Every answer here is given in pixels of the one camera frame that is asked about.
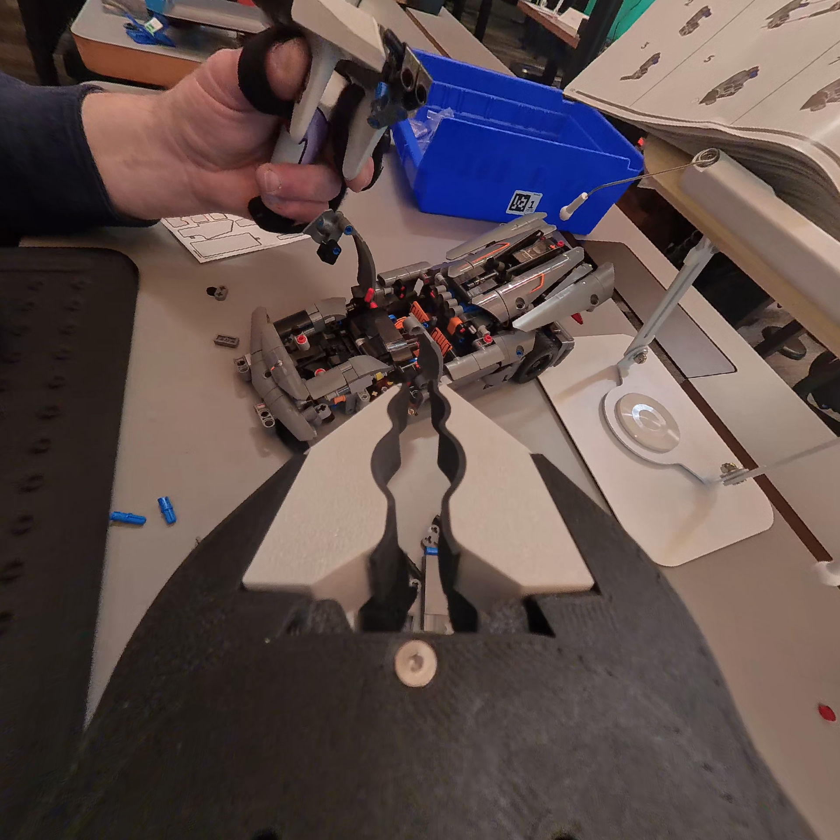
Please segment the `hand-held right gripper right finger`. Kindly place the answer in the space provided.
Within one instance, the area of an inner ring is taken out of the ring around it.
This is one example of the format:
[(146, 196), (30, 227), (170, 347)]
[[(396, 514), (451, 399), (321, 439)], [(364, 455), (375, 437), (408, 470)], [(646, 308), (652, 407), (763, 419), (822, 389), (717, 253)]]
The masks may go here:
[(438, 570), (456, 632), (481, 613), (595, 586), (530, 450), (448, 385), (431, 383), (437, 467), (449, 481)]

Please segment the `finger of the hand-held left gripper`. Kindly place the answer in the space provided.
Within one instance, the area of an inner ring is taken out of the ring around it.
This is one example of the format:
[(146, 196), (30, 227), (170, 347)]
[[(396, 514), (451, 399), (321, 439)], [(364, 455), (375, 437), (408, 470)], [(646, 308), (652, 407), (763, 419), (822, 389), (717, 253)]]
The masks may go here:
[(367, 69), (382, 69), (386, 62), (380, 25), (350, 2), (293, 1), (291, 19), (338, 50), (342, 59)]

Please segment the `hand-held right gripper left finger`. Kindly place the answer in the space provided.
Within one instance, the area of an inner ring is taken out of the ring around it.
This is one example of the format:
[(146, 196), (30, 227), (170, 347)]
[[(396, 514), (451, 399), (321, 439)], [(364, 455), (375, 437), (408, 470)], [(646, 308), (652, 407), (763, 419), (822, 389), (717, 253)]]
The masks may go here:
[(388, 484), (410, 403), (395, 386), (313, 446), (244, 574), (252, 591), (333, 600), (363, 629), (403, 629), (416, 598)]

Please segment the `black lego assembly blue pins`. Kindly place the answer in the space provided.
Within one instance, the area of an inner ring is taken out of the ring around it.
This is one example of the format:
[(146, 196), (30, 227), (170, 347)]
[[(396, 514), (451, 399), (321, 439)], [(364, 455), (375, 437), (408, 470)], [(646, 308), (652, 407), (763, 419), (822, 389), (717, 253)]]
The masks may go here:
[(412, 118), (427, 104), (433, 80), (407, 43), (390, 29), (383, 34), (385, 63), (374, 87), (368, 123), (385, 130)]

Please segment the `grey lego car model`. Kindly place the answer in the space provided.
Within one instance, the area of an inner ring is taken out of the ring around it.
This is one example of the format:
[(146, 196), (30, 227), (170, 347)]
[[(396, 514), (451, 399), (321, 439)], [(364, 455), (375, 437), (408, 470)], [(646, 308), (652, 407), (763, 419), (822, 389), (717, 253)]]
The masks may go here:
[(234, 362), (255, 390), (262, 426), (296, 450), (314, 445), (339, 413), (356, 414), (407, 382), (409, 413), (419, 414), (427, 401), (423, 336), (440, 350), (454, 388), (528, 383), (571, 353), (574, 337), (562, 320), (582, 322), (614, 292), (613, 264), (595, 267), (545, 213), (495, 227), (436, 265), (383, 272), (340, 211), (304, 232), (329, 262), (340, 254), (340, 237), (353, 238), (358, 274), (350, 297), (321, 299), (279, 320), (256, 308), (249, 352)]

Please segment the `person's left forearm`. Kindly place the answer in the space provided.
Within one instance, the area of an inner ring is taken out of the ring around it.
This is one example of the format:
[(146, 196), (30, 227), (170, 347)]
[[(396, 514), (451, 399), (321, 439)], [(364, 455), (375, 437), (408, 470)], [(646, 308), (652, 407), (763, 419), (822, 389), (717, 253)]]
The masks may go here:
[(1, 75), (1, 245), (98, 227), (145, 228), (157, 219), (112, 204), (82, 124), (94, 85), (34, 87)]

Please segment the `person's left hand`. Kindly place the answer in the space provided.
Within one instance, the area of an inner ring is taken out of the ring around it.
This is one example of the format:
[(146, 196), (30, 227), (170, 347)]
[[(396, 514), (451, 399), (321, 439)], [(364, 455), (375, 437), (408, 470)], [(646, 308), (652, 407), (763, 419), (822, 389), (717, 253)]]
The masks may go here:
[(239, 56), (221, 50), (168, 91), (86, 96), (83, 129), (121, 218), (245, 217), (260, 196), (269, 210), (308, 223), (340, 193), (340, 172), (326, 150), (314, 164), (270, 162), (280, 119), (246, 100)]

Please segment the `crumpled clear plastic bags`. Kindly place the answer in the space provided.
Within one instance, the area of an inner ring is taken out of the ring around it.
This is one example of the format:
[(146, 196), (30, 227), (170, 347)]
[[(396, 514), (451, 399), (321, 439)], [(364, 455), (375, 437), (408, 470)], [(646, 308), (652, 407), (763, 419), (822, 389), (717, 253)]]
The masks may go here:
[(418, 118), (419, 114), (414, 118), (409, 118), (408, 124), (418, 147), (422, 151), (425, 151), (432, 142), (440, 124), (447, 119), (454, 119), (455, 116), (456, 114), (453, 109), (445, 108), (442, 110), (428, 109), (421, 119)]

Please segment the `white sticker sheet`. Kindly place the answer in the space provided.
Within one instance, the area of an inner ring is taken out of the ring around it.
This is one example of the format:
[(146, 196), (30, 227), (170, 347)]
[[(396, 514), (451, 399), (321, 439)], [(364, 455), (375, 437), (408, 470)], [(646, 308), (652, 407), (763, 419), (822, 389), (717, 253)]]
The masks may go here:
[(201, 264), (308, 239), (304, 234), (273, 234), (250, 218), (227, 213), (165, 217), (161, 224)]

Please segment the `white metal book stand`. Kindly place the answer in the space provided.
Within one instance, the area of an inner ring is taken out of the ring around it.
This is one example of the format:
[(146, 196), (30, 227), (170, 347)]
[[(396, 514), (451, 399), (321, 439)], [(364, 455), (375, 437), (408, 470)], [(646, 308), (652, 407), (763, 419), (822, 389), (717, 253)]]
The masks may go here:
[(784, 456), (776, 451), (753, 469), (740, 464), (649, 348), (716, 252), (708, 237), (689, 251), (623, 355), (622, 334), (583, 337), (570, 364), (539, 377), (613, 514), (666, 567), (767, 530), (774, 515), (758, 479), (838, 451), (834, 437)]

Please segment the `wood edged background table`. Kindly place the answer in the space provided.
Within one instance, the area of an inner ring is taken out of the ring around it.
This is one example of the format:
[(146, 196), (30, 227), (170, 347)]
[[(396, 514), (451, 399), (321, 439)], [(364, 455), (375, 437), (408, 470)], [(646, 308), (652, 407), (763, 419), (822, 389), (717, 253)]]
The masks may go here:
[[(162, 18), (167, 40), (138, 42), (128, 30)], [(268, 26), (252, 3), (223, 1), (85, 2), (70, 32), (91, 72), (136, 85), (170, 88), (219, 49), (237, 48)]]

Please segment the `blue plastic bin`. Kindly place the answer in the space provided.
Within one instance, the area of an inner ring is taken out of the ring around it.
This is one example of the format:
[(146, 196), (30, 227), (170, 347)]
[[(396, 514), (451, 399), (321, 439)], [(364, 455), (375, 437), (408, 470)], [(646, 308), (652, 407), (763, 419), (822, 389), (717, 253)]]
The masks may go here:
[(499, 224), (545, 213), (558, 229), (588, 235), (643, 171), (637, 147), (562, 90), (416, 54), (433, 83), (415, 119), (444, 117), (426, 145), (408, 121), (392, 136), (421, 211)]

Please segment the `black dimpled mat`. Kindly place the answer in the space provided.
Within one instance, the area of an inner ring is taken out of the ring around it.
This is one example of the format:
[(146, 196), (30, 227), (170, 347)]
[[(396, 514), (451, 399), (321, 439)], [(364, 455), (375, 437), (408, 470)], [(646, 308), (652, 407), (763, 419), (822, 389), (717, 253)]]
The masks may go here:
[(138, 291), (114, 250), (2, 248), (2, 838), (85, 721)]

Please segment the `black chair wheel base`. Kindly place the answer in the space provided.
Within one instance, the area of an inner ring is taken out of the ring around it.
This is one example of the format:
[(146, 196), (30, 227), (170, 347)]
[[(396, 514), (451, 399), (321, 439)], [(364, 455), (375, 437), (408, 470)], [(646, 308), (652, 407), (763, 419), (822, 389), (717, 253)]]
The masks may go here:
[[(798, 321), (768, 326), (762, 330), (762, 340), (754, 346), (763, 359), (781, 354), (793, 361), (801, 361), (806, 354), (802, 335), (806, 331)], [(807, 374), (791, 387), (794, 394), (819, 416), (825, 425), (839, 435), (839, 359), (830, 350), (816, 356)]]

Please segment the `open instruction booklet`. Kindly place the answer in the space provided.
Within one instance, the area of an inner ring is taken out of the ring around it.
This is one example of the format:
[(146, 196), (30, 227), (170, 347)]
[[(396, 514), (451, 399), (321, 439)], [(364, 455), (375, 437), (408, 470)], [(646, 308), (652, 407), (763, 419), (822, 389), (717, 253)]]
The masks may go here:
[(838, 238), (838, 1), (655, 2), (563, 92), (719, 148)]

